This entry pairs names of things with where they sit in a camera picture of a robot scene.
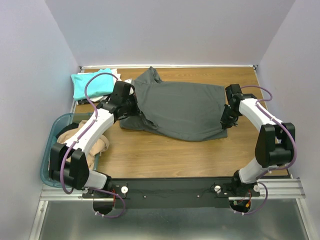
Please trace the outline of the dark grey t-shirt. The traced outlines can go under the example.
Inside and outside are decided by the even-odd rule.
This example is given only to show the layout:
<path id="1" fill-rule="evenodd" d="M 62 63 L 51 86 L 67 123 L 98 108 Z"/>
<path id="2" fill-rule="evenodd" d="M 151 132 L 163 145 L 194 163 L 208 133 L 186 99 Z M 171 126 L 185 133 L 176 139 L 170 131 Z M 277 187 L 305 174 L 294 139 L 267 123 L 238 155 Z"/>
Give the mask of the dark grey t-shirt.
<path id="1" fill-rule="evenodd" d="M 163 81 L 153 67 L 132 84 L 140 113 L 120 120 L 121 128 L 188 142 L 228 136 L 220 123 L 225 108 L 223 86 Z"/>

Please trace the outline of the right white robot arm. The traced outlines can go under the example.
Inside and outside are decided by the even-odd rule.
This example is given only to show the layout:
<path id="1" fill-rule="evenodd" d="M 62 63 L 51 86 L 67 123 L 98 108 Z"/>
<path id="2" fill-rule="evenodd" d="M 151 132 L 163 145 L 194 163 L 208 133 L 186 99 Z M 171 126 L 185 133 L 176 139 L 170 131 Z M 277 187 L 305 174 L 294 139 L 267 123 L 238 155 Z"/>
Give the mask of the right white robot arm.
<path id="1" fill-rule="evenodd" d="M 251 93 L 243 93 L 239 84 L 225 88 L 227 104 L 220 119 L 222 129 L 234 127 L 241 116 L 258 130 L 254 158 L 237 170 L 226 189 L 234 196 L 242 196 L 254 188 L 266 173 L 291 167 L 297 159 L 296 128 L 283 122 L 262 106 L 262 100 Z"/>

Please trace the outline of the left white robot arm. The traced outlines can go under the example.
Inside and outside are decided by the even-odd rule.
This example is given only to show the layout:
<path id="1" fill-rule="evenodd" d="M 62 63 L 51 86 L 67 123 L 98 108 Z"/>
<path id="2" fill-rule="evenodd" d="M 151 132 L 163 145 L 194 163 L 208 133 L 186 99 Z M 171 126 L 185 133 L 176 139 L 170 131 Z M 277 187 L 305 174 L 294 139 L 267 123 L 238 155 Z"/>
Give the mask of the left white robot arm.
<path id="1" fill-rule="evenodd" d="M 50 149 L 49 177 L 62 187 L 76 190 L 93 189 L 101 198 L 112 188 L 112 178 L 92 170 L 87 156 L 103 133 L 116 121 L 139 113 L 135 87 L 125 81 L 116 81 L 107 102 L 95 107 L 90 119 L 64 143 L 55 143 Z"/>

